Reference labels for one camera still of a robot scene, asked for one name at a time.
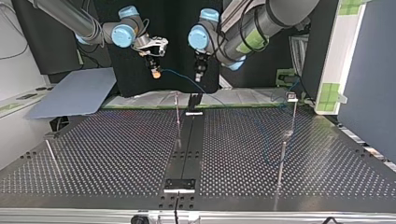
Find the black curtain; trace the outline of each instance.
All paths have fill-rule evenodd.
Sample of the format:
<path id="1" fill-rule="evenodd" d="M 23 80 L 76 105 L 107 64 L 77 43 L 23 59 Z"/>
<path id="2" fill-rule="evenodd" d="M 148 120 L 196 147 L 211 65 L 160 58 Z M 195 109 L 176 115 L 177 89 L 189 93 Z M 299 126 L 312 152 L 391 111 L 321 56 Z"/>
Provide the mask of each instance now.
<path id="1" fill-rule="evenodd" d="M 198 22 L 202 8 L 211 7 L 220 13 L 222 8 L 222 0 L 95 0 L 94 4 L 100 22 L 119 21 L 121 8 L 135 6 L 142 19 L 150 19 L 150 36 L 162 36 L 169 41 L 166 55 L 161 58 L 161 67 L 174 69 L 191 79 L 195 78 L 195 60 L 194 50 L 188 45 L 188 33 Z M 131 49 L 109 45 L 108 52 L 124 97 L 154 90 L 200 92 L 188 80 L 171 73 L 154 79 L 144 59 Z M 209 69 L 200 85 L 206 92 L 215 92 L 219 88 L 219 63 L 214 58 L 210 59 Z"/>

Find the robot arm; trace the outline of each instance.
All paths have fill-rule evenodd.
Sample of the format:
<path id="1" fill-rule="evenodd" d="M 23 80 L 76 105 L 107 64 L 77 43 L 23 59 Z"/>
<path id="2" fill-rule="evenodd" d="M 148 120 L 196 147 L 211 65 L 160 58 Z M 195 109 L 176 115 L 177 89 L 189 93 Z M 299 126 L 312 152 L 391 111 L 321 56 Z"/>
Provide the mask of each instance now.
<path id="1" fill-rule="evenodd" d="M 158 57 L 163 57 L 168 41 L 165 38 L 149 37 L 147 26 L 135 7 L 119 11 L 120 21 L 101 25 L 81 8 L 74 7 L 68 0 L 29 0 L 76 34 L 82 44 L 115 44 L 120 48 L 132 48 L 144 57 L 155 78 L 161 76 Z"/>
<path id="2" fill-rule="evenodd" d="M 215 55 L 223 66 L 235 71 L 241 67 L 251 51 L 264 50 L 271 36 L 305 19 L 318 1 L 266 0 L 265 5 L 252 9 L 253 17 L 243 21 L 245 12 L 253 2 L 249 0 L 238 22 L 238 32 L 230 39 L 217 33 L 219 13 L 214 9 L 204 8 L 198 23 L 189 33 L 189 44 L 195 49 L 197 59 L 196 81 L 200 81 L 205 73 L 208 56 Z"/>

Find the perforated metal surface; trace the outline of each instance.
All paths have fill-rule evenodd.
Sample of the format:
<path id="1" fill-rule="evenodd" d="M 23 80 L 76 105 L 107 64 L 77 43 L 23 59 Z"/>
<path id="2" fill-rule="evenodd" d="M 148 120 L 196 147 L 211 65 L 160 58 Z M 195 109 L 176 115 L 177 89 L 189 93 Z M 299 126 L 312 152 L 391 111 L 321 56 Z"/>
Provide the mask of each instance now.
<path id="1" fill-rule="evenodd" d="M 173 209 L 163 184 L 177 174 L 197 183 L 184 209 L 396 213 L 396 174 L 321 116 L 299 109 L 291 139 L 281 108 L 208 109 L 183 126 L 171 110 L 100 111 L 52 142 L 56 161 L 43 149 L 1 171 L 0 207 Z"/>
<path id="2" fill-rule="evenodd" d="M 177 137 L 174 111 L 100 111 L 0 182 L 0 192 L 153 197 Z"/>
<path id="3" fill-rule="evenodd" d="M 233 209 L 255 210 L 260 209 L 254 207 L 257 202 L 262 206 L 273 200 L 291 204 L 315 199 L 321 203 L 314 208 L 320 209 L 323 201 L 340 199 L 347 204 L 350 199 L 384 200 L 396 211 L 396 174 L 325 118 L 302 109 L 288 141 L 282 185 L 276 191 L 281 145 L 291 123 L 291 111 L 282 108 L 207 110 L 202 206 L 228 202 Z"/>

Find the light blue board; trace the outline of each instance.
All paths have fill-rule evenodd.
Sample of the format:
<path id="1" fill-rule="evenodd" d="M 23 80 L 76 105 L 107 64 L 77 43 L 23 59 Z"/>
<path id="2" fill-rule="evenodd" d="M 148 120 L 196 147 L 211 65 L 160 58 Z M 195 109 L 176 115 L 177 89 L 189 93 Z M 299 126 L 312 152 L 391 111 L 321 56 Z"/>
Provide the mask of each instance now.
<path id="1" fill-rule="evenodd" d="M 113 68 L 70 73 L 27 114 L 28 119 L 95 113 L 116 83 Z"/>

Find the orange object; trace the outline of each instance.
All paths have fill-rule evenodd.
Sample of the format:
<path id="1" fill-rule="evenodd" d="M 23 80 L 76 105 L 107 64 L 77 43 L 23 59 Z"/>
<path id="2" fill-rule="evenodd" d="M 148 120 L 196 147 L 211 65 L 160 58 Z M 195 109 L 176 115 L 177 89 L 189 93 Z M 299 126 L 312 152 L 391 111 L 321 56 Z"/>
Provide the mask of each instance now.
<path id="1" fill-rule="evenodd" d="M 161 77 L 161 73 L 159 71 L 155 71 L 155 72 L 152 72 L 152 76 L 157 79 L 157 78 Z"/>

